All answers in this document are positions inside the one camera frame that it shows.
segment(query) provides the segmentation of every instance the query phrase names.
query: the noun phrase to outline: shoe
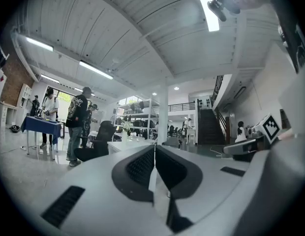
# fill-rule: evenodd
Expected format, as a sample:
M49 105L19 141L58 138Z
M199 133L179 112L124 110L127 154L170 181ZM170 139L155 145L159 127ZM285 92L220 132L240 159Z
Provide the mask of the shoe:
M81 161L78 161L78 160L70 161L69 165L70 165L70 167L76 167L77 165L80 165L80 163L81 163Z

